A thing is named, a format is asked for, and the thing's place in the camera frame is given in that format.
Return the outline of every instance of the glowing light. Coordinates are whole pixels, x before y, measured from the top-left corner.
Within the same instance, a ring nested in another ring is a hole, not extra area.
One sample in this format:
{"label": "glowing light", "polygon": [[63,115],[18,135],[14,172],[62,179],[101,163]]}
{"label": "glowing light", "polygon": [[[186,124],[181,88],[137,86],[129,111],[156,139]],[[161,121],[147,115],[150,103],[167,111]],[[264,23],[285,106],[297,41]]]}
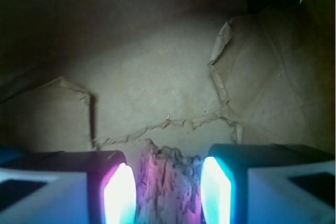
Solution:
{"label": "glowing light", "polygon": [[133,224],[137,192],[133,170],[122,163],[104,188],[105,222],[107,224]]}
{"label": "glowing light", "polygon": [[201,201],[208,224],[229,224],[232,212],[233,174],[214,157],[204,160],[201,174]]}

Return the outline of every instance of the torn cardboard edge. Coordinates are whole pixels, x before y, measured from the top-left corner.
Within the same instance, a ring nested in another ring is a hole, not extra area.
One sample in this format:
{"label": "torn cardboard edge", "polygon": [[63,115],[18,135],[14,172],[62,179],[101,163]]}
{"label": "torn cardboard edge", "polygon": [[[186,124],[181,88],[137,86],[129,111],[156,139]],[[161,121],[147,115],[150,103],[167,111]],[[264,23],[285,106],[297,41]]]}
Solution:
{"label": "torn cardboard edge", "polygon": [[220,116],[221,112],[213,112],[207,115],[202,115],[194,119],[182,119],[182,120],[171,120],[169,117],[162,123],[146,126],[132,134],[116,137],[116,138],[107,138],[105,140],[102,140],[100,138],[95,138],[93,140],[95,147],[100,149],[103,146],[113,145],[113,144],[121,144],[121,143],[127,143],[129,141],[135,141],[139,139],[142,135],[144,135],[148,130],[153,129],[164,129],[169,125],[173,126],[181,126],[183,127],[186,122],[190,123],[192,126],[192,130],[195,130],[198,127],[201,127],[203,124],[209,124],[217,119],[222,119]]}
{"label": "torn cardboard edge", "polygon": [[[221,55],[223,52],[225,46],[228,44],[228,42],[232,38],[232,30],[228,22],[224,24],[224,26],[220,29],[215,45],[213,47],[211,57],[210,57],[210,62],[208,64],[208,67],[210,69],[210,72],[212,74],[213,80],[215,82],[215,85],[218,90],[219,97],[223,103],[226,103],[228,101],[228,96],[227,92],[224,88],[224,85],[222,83],[222,80],[220,79],[219,75],[217,74],[215,68],[213,67],[213,63],[218,59],[218,57]],[[223,114],[223,109],[207,114],[207,115],[202,115],[194,119],[185,119],[185,120],[170,120],[169,116],[168,118],[159,124],[156,125],[151,125],[151,126],[146,126],[133,134],[129,134],[127,136],[122,136],[122,137],[117,137],[117,138],[107,138],[105,140],[101,140],[99,138],[95,138],[93,141],[95,143],[95,146],[97,149],[100,149],[103,146],[108,146],[108,145],[113,145],[113,144],[120,144],[120,143],[127,143],[128,141],[135,141],[139,139],[142,135],[146,133],[148,130],[153,130],[153,129],[164,129],[168,125],[174,125],[174,126],[183,126],[185,122],[189,122],[192,125],[193,130],[195,130],[198,127],[201,127],[203,124],[209,124],[217,119],[224,119],[228,122],[230,126],[235,126],[236,131],[232,134],[232,139],[236,143],[241,143],[242,139],[242,133],[243,133],[243,126],[236,124],[235,122],[232,122],[228,120],[224,114]]]}
{"label": "torn cardboard edge", "polygon": [[64,77],[21,93],[0,106],[2,141],[30,151],[90,151],[90,100]]}
{"label": "torn cardboard edge", "polygon": [[224,107],[225,107],[226,103],[229,101],[229,98],[228,98],[228,94],[227,94],[227,91],[225,89],[225,86],[224,86],[220,76],[218,75],[216,69],[213,66],[213,64],[216,62],[218,57],[223,53],[225,46],[230,42],[230,40],[232,38],[232,29],[231,29],[229,23],[231,23],[233,19],[231,19],[230,22],[226,22],[224,24],[224,26],[220,29],[220,31],[219,31],[219,33],[216,37],[215,45],[214,45],[213,50],[211,52],[208,67],[209,67],[209,70],[211,72],[214,83],[217,87],[218,95],[219,95],[219,97],[222,101],[222,109],[217,114],[219,115],[220,118],[225,119],[229,123],[229,125],[236,127],[236,131],[232,134],[232,139],[237,144],[241,144],[242,143],[242,135],[243,135],[243,126],[240,125],[237,122],[233,122],[233,121],[229,120],[225,116],[226,113],[225,113]]}

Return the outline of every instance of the driftwood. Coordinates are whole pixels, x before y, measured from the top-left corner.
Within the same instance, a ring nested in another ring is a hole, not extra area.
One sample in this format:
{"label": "driftwood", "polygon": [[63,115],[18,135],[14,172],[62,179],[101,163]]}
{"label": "driftwood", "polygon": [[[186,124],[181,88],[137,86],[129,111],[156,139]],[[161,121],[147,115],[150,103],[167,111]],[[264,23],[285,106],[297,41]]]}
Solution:
{"label": "driftwood", "polygon": [[199,156],[183,157],[177,148],[160,150],[145,140],[137,180],[135,223],[201,223]]}

